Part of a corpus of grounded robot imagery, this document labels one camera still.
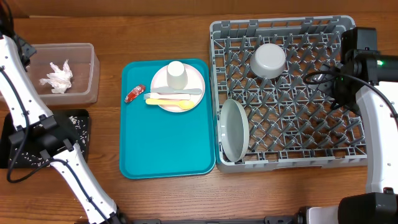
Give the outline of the white napkin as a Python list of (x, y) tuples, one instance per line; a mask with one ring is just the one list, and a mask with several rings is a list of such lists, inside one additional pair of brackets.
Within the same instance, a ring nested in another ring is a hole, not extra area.
[(52, 73), (47, 74), (47, 78), (39, 80), (40, 85), (49, 84), (52, 86), (53, 94), (64, 94), (69, 88), (72, 87), (71, 79), (73, 77), (72, 71), (68, 64), (68, 59), (63, 63), (63, 69), (59, 69), (57, 65), (50, 62)]

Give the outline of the small grey bowl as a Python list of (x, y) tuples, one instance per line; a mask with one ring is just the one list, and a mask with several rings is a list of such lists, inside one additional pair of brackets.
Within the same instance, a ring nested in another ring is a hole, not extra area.
[(261, 78), (276, 78), (285, 68), (285, 52), (276, 44), (263, 44), (258, 47), (250, 59), (250, 67)]

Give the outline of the grey round plate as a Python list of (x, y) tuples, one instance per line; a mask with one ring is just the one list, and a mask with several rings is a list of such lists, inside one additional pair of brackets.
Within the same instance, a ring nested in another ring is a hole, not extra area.
[(221, 144), (230, 162), (241, 160), (249, 146), (249, 123), (243, 106), (227, 99), (221, 109)]

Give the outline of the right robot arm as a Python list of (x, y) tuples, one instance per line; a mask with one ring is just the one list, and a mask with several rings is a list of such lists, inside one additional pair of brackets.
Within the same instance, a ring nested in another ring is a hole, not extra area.
[(368, 176), (365, 194), (333, 207), (308, 207), (298, 223), (397, 223), (397, 57), (377, 49), (374, 28), (341, 36), (341, 66), (322, 66), (303, 80), (362, 118)]

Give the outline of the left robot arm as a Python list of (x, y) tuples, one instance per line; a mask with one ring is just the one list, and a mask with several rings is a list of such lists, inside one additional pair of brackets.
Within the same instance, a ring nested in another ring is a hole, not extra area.
[[(66, 181), (84, 208), (89, 223), (127, 223), (116, 202), (101, 188), (81, 153), (81, 144), (69, 118), (59, 119), (45, 105), (27, 76), (26, 67), (34, 49), (14, 31), (6, 1), (1, 1), (1, 94), (12, 116), (14, 134), (9, 136), (15, 150), (7, 168), (7, 181), (22, 182), (44, 167), (53, 167)], [(14, 166), (32, 137), (35, 127), (43, 134), (32, 140), (43, 163), (19, 178), (11, 177)]]

